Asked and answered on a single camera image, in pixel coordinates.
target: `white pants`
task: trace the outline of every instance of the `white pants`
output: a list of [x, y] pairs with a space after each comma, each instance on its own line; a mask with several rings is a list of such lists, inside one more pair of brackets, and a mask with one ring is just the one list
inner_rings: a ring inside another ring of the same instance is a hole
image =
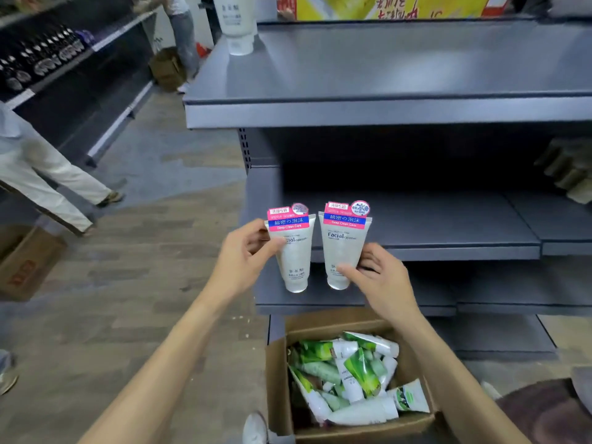
[[111, 192], [88, 173], [72, 165], [25, 120], [19, 125], [18, 138], [0, 137], [14, 150], [0, 153], [0, 181], [33, 201], [41, 212], [80, 234], [91, 226], [90, 220], [70, 201], [51, 188], [36, 169], [78, 193], [93, 204], [103, 201]]

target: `blue label band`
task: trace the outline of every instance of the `blue label band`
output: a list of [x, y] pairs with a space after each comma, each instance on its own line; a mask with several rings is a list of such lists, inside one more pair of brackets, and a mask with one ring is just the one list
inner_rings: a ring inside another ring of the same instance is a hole
[[344, 223], [366, 224], [366, 218], [360, 218], [359, 216], [337, 215], [325, 212], [323, 218], [325, 220], [343, 221]]
[[288, 224], [308, 224], [308, 215], [296, 216], [295, 218], [286, 218], [285, 220], [269, 220], [269, 227], [285, 226]]

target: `brown box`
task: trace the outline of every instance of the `brown box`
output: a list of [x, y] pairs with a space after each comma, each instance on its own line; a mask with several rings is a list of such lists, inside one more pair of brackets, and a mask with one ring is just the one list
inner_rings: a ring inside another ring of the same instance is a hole
[[163, 48], [152, 56], [148, 65], [157, 84], [168, 92], [174, 92], [187, 79], [175, 47]]
[[[366, 444], [385, 438], [421, 433], [433, 424], [435, 404], [415, 354], [391, 325], [379, 318], [372, 310], [356, 307], [296, 315], [286, 317], [285, 326], [285, 337], [270, 343], [266, 349], [268, 423], [272, 432], [280, 436], [294, 434], [296, 442], [307, 444], [333, 442]], [[386, 424], [321, 428], [312, 424], [308, 413], [299, 414], [298, 411], [292, 411], [289, 388], [291, 378], [286, 363], [286, 347], [302, 339], [334, 339], [344, 330], [375, 333], [398, 343], [400, 347], [398, 366], [389, 388], [401, 386], [419, 378], [431, 413], [403, 413], [398, 419]]]
[[13, 301], [33, 297], [60, 259], [66, 243], [40, 227], [0, 227], [0, 295]]

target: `floor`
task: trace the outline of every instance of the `floor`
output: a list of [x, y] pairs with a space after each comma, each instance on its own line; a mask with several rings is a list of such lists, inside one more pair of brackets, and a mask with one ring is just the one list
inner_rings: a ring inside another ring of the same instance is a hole
[[[71, 240], [32, 301], [0, 305], [0, 347], [15, 352], [21, 371], [16, 387], [0, 398], [3, 443], [77, 441], [203, 287], [220, 242], [237, 224], [245, 183], [236, 132], [187, 131], [181, 99], [159, 91], [95, 176], [126, 191], [125, 203], [100, 217], [91, 237]], [[468, 367], [506, 394], [590, 363], [592, 321], [543, 321], [560, 348], [558, 361]], [[252, 294], [228, 309], [185, 390], [168, 442], [223, 443], [240, 435], [249, 412], [266, 412], [267, 328]]]

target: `cardboard box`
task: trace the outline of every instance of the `cardboard box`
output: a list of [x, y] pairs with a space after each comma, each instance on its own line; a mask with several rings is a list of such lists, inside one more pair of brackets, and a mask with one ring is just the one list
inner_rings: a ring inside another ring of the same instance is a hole
[[395, 20], [502, 15], [508, 0], [277, 0], [296, 20]]
[[187, 79], [175, 47], [163, 48], [148, 64], [157, 84], [168, 92], [174, 92]]
[[32, 298], [65, 248], [63, 239], [40, 227], [0, 227], [0, 295], [14, 301]]
[[[409, 434], [422, 433], [434, 422], [436, 406], [421, 374], [415, 354], [390, 324], [364, 307], [342, 308], [307, 313], [285, 318], [286, 335], [270, 343], [266, 349], [268, 424], [280, 436], [294, 434], [299, 443], [372, 443]], [[430, 405], [430, 414], [404, 413], [399, 419], [378, 425], [360, 427], [326, 427], [313, 425], [307, 411], [292, 410], [290, 404], [291, 376], [288, 374], [286, 347], [302, 339], [334, 339], [346, 331], [376, 333], [399, 344], [398, 366], [390, 388], [416, 378]]]

